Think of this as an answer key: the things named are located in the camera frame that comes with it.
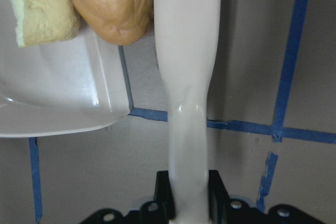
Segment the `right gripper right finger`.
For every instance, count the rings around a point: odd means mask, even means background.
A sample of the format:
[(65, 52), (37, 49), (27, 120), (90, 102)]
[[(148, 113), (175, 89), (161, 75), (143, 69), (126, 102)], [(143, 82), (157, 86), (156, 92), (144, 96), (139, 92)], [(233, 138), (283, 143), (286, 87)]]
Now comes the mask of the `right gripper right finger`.
[(217, 170), (209, 170), (208, 200), (211, 221), (227, 221), (229, 195)]

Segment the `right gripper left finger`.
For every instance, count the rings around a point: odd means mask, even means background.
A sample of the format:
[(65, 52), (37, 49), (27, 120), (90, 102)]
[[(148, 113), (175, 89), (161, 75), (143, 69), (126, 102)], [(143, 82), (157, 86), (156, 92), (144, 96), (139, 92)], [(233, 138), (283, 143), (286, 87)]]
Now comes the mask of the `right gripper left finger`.
[(153, 199), (162, 203), (162, 205), (165, 207), (168, 219), (175, 218), (175, 204), (168, 170), (161, 170), (156, 173)]

